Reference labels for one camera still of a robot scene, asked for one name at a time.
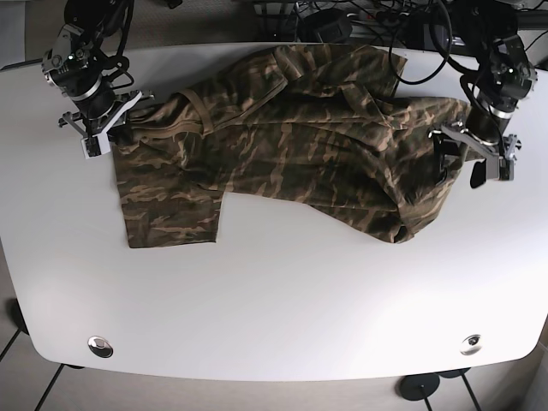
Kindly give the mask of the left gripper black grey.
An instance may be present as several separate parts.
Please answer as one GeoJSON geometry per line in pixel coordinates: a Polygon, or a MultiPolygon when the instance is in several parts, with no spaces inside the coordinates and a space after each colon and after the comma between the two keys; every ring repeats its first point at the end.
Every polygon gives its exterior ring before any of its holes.
{"type": "Polygon", "coordinates": [[[498,159],[513,158],[521,149],[515,134],[504,135],[511,115],[494,116],[491,111],[472,108],[468,117],[443,123],[432,129],[428,137],[433,142],[436,187],[453,183],[459,176],[460,150],[465,146],[480,156],[473,166],[470,187],[479,188],[486,180],[498,180],[498,159]]]}

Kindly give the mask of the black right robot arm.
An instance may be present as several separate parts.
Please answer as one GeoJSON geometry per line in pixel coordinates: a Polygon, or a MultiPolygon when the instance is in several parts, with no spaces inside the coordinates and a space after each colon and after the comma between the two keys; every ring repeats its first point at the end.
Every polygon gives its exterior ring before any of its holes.
{"type": "Polygon", "coordinates": [[[48,84],[78,109],[63,114],[59,126],[78,131],[91,157],[110,149],[108,133],[126,122],[128,110],[154,98],[151,92],[116,92],[134,84],[123,55],[133,13],[133,1],[68,1],[64,25],[42,59],[48,84]]]}

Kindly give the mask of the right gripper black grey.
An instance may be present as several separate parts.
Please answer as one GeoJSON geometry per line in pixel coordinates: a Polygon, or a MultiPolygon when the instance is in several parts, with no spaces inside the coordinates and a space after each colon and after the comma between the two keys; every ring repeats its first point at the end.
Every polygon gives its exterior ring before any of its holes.
{"type": "Polygon", "coordinates": [[[115,115],[120,116],[115,124],[125,122],[125,112],[137,103],[154,100],[154,93],[150,90],[134,90],[122,94],[108,94],[106,98],[94,96],[92,102],[84,109],[75,113],[65,112],[57,121],[57,126],[70,126],[84,139],[102,131],[107,122],[115,115]]]}

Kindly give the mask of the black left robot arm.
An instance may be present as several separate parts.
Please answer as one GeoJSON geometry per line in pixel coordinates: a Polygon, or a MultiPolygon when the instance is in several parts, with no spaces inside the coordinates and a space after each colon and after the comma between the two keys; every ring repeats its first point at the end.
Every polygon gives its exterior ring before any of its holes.
{"type": "Polygon", "coordinates": [[[514,178],[515,153],[521,142],[504,131],[537,81],[518,34],[518,13],[511,4],[499,1],[430,1],[398,17],[400,24],[392,39],[412,49],[432,45],[442,64],[460,73],[461,88],[471,104],[465,119],[429,133],[439,183],[449,175],[446,159],[458,156],[463,146],[482,158],[474,166],[472,188],[488,180],[514,178]]]}

